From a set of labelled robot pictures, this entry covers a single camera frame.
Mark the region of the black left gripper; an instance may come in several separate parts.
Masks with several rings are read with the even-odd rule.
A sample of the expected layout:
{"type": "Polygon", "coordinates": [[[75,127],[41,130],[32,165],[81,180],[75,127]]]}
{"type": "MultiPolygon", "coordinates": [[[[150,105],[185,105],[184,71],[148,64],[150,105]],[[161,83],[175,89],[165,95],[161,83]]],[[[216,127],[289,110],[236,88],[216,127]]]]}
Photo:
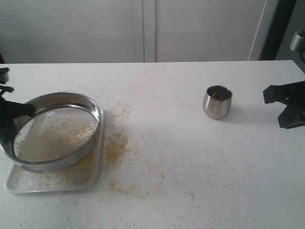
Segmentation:
{"type": "Polygon", "coordinates": [[[7,101],[3,98],[5,93],[12,93],[14,88],[7,86],[8,82],[8,67],[0,69],[0,142],[6,143],[14,140],[18,133],[13,118],[21,116],[34,117],[36,108],[32,104],[21,104],[17,102],[7,101]]]}

